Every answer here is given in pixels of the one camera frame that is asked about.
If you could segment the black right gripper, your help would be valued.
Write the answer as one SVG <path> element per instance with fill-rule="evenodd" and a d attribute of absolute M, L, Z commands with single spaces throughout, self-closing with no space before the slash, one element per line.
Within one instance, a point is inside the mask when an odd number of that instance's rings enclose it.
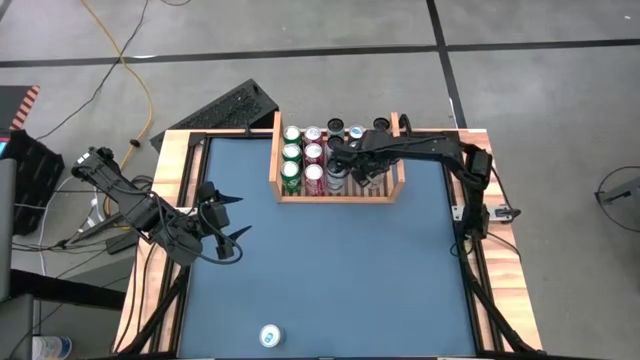
<path fill-rule="evenodd" d="M 341 145 L 333 150 L 331 158 L 341 162 L 359 186 L 368 186 L 367 175 L 387 172 L 399 161 L 389 150 L 388 146 L 365 148 L 363 144 L 357 147 Z"/>

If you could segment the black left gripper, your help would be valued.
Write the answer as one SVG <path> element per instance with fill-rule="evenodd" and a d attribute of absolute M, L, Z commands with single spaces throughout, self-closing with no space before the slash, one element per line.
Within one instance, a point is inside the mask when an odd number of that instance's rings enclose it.
<path fill-rule="evenodd" d="M 203 233 L 215 236 L 217 242 L 216 252 L 219 260 L 231 258 L 234 255 L 233 245 L 225 239 L 225 235 L 222 233 L 222 229 L 230 224 L 225 205 L 242 201 L 242 198 L 223 195 L 211 181 L 207 181 L 200 185 L 197 199 L 198 216 Z M 251 225 L 243 227 L 229 234 L 228 238 L 238 241 L 250 228 Z"/>

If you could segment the slatted wooden shelf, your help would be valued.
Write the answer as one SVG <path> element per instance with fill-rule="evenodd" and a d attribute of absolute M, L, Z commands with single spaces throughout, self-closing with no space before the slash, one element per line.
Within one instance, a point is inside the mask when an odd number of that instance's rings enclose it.
<path fill-rule="evenodd" d="M 282 116 L 279 111 L 274 113 L 272 128 L 272 142 L 269 165 L 269 185 L 278 203 L 323 203 L 323 204 L 392 204 L 406 183 L 404 162 L 399 160 L 381 177 L 376 187 L 369 185 L 360 187 L 348 175 L 343 189 L 336 194 L 328 190 L 323 196 L 309 196 L 304 187 L 305 177 L 301 176 L 301 190 L 290 195 L 286 192 L 280 169 L 284 163 L 282 149 L 284 147 Z"/>

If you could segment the black floor strip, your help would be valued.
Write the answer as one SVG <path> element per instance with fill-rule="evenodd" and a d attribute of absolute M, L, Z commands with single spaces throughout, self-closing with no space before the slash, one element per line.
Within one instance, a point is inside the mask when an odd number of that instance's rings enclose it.
<path fill-rule="evenodd" d="M 17 269 L 10 270 L 8 283 L 0 286 L 0 293 L 13 298 L 29 294 L 36 299 L 45 301 L 111 310 L 121 310 L 126 299 L 124 291 L 52 278 Z"/>

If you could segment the black crate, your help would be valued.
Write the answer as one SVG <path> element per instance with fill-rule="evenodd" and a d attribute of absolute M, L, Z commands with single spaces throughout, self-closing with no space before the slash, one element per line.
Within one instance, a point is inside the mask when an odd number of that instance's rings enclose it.
<path fill-rule="evenodd" d="M 38 228 L 45 208 L 65 168 L 63 157 L 35 140 L 25 130 L 9 133 L 0 156 L 16 161 L 13 234 L 28 235 Z"/>

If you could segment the white blue plastic bottle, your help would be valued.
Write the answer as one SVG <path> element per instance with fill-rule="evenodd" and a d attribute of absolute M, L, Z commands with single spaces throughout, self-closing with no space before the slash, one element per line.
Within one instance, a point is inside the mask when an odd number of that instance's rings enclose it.
<path fill-rule="evenodd" d="M 32 360 L 66 360 L 72 352 L 69 337 L 34 336 L 32 338 Z"/>

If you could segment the grey cabinet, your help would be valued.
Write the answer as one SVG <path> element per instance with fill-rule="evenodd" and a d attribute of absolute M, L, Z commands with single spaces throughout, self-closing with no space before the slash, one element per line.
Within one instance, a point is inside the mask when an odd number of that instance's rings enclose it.
<path fill-rule="evenodd" d="M 16 162 L 0 160 L 0 303 L 9 297 Z"/>

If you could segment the black orange-striped ramp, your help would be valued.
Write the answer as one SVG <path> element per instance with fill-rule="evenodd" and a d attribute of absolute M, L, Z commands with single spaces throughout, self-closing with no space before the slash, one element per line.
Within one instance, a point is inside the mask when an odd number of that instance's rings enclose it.
<path fill-rule="evenodd" d="M 38 85 L 0 85 L 0 129 L 21 130 L 39 92 Z"/>

